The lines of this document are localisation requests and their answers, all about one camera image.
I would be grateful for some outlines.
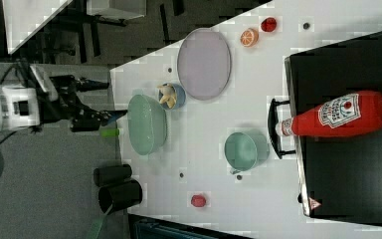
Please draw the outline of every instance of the green bowl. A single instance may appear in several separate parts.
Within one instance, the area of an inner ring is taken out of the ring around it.
[[[166,112],[160,103],[146,95],[135,95],[128,105],[129,140],[140,155],[161,147],[167,136]]]
[[[234,132],[225,142],[225,156],[233,167],[232,174],[247,171],[268,158],[268,142],[266,137],[255,129]]]

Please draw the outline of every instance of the black tray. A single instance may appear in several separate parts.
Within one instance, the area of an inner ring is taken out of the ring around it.
[[[293,116],[355,91],[382,93],[382,32],[291,55],[286,71]],[[382,225],[382,129],[297,142],[306,215]]]

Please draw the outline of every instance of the small black dot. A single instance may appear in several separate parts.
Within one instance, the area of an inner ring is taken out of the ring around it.
[[[302,25],[303,29],[308,30],[311,25],[309,23],[304,23]]]

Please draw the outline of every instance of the white bottle cap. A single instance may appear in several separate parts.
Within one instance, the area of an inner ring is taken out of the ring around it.
[[[282,131],[282,122],[281,121],[276,124],[275,130],[276,130],[277,135],[285,136],[284,132]]]

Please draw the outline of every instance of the black cup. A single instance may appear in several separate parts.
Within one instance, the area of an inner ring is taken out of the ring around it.
[[[102,212],[112,206],[110,213],[126,209],[142,201],[142,189],[136,180],[101,187],[98,191],[98,204]]]
[[[120,183],[131,177],[131,175],[132,169],[128,164],[96,168],[94,172],[95,185],[102,187]]]

